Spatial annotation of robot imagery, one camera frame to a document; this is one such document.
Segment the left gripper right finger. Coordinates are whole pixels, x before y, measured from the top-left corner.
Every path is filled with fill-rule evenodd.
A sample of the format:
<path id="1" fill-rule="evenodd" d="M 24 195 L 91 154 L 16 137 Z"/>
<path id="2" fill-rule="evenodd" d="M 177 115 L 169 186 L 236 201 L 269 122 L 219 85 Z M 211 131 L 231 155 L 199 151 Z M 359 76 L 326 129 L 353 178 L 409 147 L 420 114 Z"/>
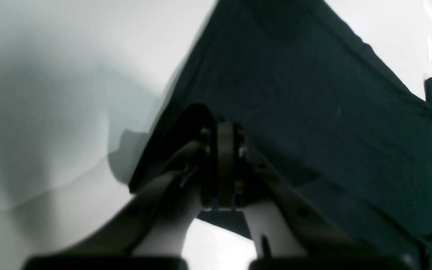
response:
<path id="1" fill-rule="evenodd" d="M 219 210 L 242 211 L 259 258 L 376 259 L 295 191 L 238 125 L 216 125 Z"/>

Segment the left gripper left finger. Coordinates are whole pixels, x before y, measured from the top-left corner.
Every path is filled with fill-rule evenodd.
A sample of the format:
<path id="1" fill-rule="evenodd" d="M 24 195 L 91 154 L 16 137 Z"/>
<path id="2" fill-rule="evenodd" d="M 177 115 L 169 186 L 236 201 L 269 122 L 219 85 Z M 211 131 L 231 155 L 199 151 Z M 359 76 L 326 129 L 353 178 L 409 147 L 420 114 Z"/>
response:
<path id="1" fill-rule="evenodd" d="M 101 229 L 68 249 L 71 257 L 180 256 L 195 217 L 216 193 L 216 119 L 202 104 L 154 134 L 137 164 L 136 196 Z"/>

